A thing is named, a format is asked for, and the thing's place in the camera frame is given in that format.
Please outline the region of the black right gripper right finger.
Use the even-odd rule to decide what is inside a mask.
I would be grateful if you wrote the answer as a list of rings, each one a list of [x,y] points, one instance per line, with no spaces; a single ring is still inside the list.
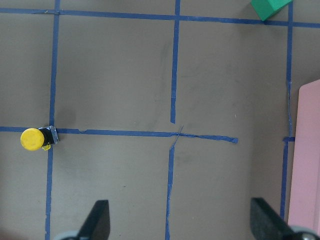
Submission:
[[[250,200],[250,230],[256,240],[292,240],[293,230],[261,197]]]

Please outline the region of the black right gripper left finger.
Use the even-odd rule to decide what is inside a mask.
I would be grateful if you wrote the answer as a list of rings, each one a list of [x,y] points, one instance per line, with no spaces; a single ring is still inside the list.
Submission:
[[[110,208],[108,200],[97,200],[83,225],[77,240],[108,240],[111,232]]]

